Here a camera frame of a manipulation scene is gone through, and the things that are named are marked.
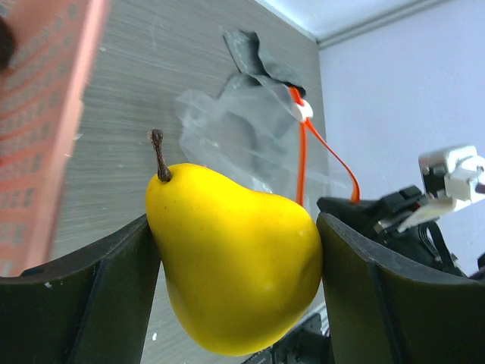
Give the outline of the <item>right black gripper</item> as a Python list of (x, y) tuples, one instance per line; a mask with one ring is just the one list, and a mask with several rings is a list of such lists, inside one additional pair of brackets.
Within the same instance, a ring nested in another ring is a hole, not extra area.
[(435, 218), (405, 224), (420, 208), (430, 206), (416, 186), (360, 202), (321, 197), (317, 206), (322, 215), (336, 219), (336, 232), (347, 245), (361, 252), (368, 249), (372, 259), (383, 250), (388, 256), (400, 256), (443, 273), (484, 278), (484, 256), (477, 261), (477, 271), (466, 275), (453, 259)]

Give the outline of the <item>yellow pear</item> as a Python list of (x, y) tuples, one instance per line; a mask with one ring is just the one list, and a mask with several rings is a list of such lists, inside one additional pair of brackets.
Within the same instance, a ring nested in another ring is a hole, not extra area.
[(161, 130), (149, 139), (157, 172), (145, 212), (179, 323), (198, 345), (223, 356), (276, 343), (321, 283), (314, 220), (286, 197), (250, 190), (205, 166), (168, 165)]

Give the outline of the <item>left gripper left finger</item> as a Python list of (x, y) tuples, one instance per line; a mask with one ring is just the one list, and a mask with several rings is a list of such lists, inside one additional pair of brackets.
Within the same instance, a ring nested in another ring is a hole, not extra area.
[(160, 255), (142, 215), (81, 249), (1, 279), (3, 363), (139, 363)]

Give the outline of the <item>clear zip top bag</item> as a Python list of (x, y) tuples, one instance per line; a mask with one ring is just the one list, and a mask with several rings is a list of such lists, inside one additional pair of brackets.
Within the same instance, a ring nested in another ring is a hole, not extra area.
[(204, 165), (253, 190), (276, 193), (308, 207), (331, 187), (360, 197), (353, 174), (341, 180), (328, 170), (330, 146), (320, 143), (309, 103), (294, 86), (274, 83), (229, 89), (213, 99), (187, 90), (175, 100), (182, 123), (180, 148), (191, 163)]

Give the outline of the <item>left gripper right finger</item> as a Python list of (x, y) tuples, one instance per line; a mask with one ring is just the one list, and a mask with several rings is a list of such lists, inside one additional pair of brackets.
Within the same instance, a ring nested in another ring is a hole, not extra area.
[(484, 282), (420, 263), (332, 215), (317, 220), (337, 363), (482, 363)]

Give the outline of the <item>pink plastic basket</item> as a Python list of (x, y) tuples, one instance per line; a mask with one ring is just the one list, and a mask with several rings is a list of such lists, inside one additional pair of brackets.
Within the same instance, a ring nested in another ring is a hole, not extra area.
[(47, 262), (108, 1), (3, 1), (16, 50), (1, 72), (1, 274)]

